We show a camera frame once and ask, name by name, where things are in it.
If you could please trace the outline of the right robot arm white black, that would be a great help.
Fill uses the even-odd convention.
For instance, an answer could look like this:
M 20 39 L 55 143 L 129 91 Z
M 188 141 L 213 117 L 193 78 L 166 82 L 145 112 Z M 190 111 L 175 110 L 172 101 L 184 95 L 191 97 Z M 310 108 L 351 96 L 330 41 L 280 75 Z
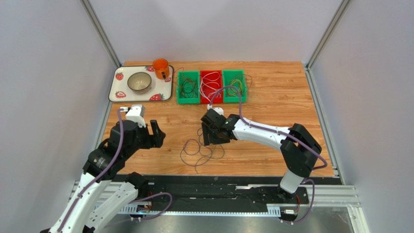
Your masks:
M 291 127 L 270 126 L 236 114 L 225 117 L 214 109 L 209 109 L 201 122 L 206 146 L 244 140 L 279 151 L 287 166 L 279 184 L 284 194 L 294 194 L 316 169 L 315 164 L 321 158 L 321 146 L 301 124 L 295 123 Z

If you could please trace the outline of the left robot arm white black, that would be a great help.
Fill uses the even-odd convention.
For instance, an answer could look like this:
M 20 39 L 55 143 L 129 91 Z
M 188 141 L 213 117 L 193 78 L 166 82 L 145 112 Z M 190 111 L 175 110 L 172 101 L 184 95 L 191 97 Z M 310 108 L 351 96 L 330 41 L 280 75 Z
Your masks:
M 166 134 L 156 120 L 152 131 L 131 120 L 120 120 L 111 129 L 110 137 L 92 151 L 84 165 L 75 193 L 63 214 L 46 233 L 98 233 L 127 204 L 149 201 L 149 181 L 139 173 L 127 175 L 116 192 L 99 207 L 96 203 L 116 174 L 139 149 L 160 148 Z

